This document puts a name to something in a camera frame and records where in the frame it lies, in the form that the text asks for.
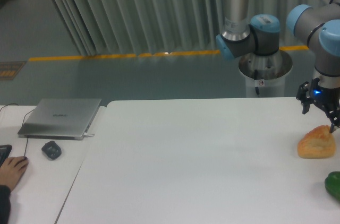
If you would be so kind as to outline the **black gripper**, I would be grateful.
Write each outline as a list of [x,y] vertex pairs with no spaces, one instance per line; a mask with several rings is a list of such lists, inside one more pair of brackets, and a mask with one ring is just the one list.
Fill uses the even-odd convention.
[[324,113],[331,122],[329,132],[335,132],[339,128],[339,76],[314,76],[310,97],[307,96],[309,86],[309,82],[304,82],[297,90],[296,99],[302,105],[302,114],[308,113],[313,103],[319,108],[323,107]]

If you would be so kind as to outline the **person's hand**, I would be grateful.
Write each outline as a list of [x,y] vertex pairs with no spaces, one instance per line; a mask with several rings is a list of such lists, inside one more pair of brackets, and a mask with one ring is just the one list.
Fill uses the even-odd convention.
[[13,191],[25,173],[29,160],[25,156],[9,157],[1,165],[1,185]]

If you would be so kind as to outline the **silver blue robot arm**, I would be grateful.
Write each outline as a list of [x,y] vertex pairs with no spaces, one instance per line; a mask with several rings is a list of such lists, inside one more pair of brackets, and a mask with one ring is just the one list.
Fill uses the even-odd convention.
[[[225,22],[216,45],[226,59],[249,53],[260,59],[273,58],[274,68],[283,67],[279,55],[279,20],[258,14],[247,20],[249,0],[225,0]],[[312,80],[297,91],[303,113],[311,105],[321,109],[331,122],[330,130],[339,128],[339,0],[323,0],[326,5],[313,8],[298,5],[286,19],[288,30],[315,53]]]

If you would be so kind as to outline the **dark sleeved forearm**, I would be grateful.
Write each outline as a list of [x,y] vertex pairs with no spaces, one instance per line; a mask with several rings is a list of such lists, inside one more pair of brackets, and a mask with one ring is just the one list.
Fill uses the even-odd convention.
[[7,224],[9,221],[11,212],[10,195],[10,189],[5,185],[1,185],[1,224]]

